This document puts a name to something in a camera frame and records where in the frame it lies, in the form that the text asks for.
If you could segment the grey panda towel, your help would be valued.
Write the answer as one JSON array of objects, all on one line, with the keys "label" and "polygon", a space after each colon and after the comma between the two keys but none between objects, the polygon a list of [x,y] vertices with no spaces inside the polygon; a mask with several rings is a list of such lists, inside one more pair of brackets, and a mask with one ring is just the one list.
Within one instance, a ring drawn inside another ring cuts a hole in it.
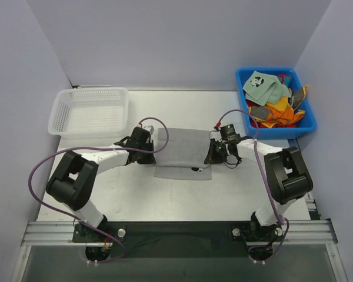
[{"label": "grey panda towel", "polygon": [[161,179],[207,181],[212,168],[204,160],[209,151],[209,131],[196,129],[159,128],[154,176]]}]

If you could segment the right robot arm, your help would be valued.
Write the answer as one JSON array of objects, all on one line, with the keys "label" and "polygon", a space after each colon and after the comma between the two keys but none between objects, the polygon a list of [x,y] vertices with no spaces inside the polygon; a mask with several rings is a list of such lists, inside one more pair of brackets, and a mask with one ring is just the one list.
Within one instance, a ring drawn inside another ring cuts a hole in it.
[{"label": "right robot arm", "polygon": [[209,137],[205,164],[225,164],[228,157],[239,165],[243,159],[258,165],[268,199],[251,215],[249,229],[252,234],[275,232],[286,223],[285,212],[313,188],[307,166],[297,147],[281,148],[262,143],[253,137],[235,134],[217,139]]}]

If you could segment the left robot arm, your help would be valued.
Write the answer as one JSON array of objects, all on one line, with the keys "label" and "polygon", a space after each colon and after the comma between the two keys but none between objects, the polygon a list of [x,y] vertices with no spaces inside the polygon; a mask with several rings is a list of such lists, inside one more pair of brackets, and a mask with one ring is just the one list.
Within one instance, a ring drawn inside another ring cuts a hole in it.
[{"label": "left robot arm", "polygon": [[79,154],[67,151],[50,177],[46,192],[64,204],[79,219],[107,231],[107,218],[90,200],[97,175],[115,167],[138,163],[155,164],[152,126],[135,127],[130,136],[111,145],[107,151]]}]

